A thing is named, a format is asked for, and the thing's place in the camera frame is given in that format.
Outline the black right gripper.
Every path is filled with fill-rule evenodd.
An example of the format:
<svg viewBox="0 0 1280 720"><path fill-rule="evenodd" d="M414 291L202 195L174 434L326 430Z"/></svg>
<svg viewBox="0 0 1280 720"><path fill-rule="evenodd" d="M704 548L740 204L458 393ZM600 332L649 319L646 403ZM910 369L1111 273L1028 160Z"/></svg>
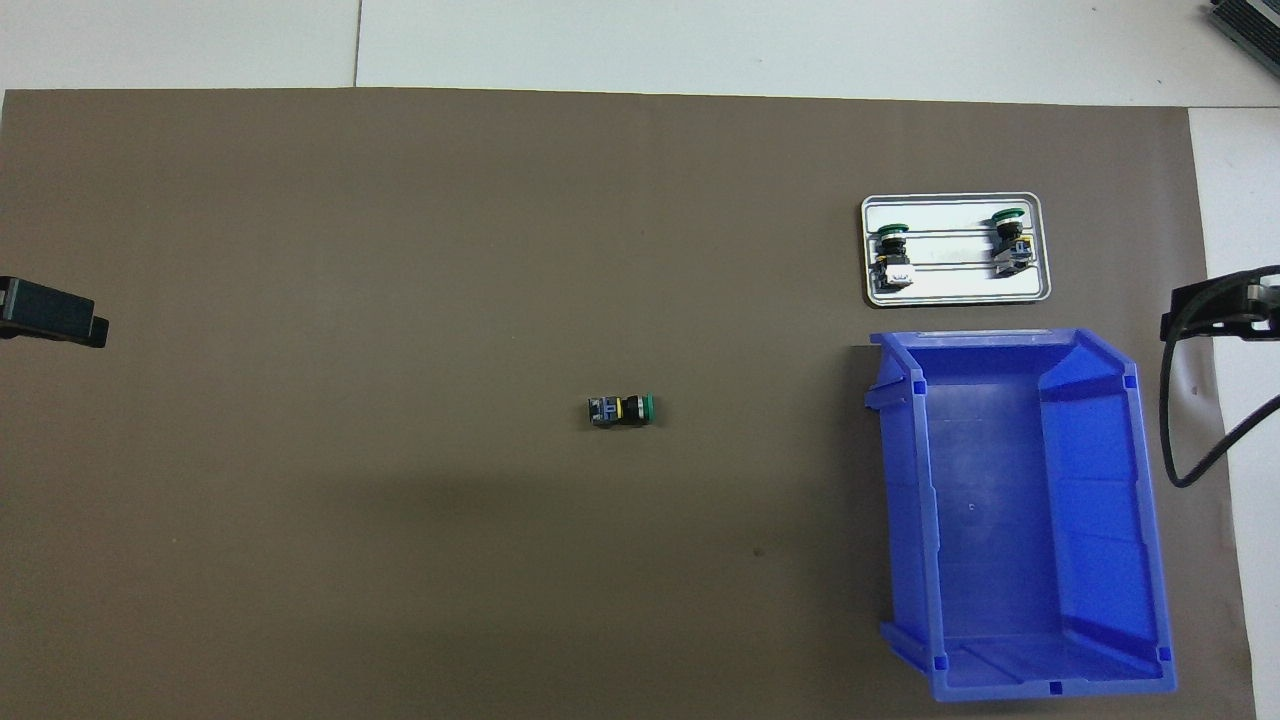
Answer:
<svg viewBox="0 0 1280 720"><path fill-rule="evenodd" d="M1193 337L1279 341L1279 265L1263 265L1184 284L1161 316L1165 343Z"/></svg>

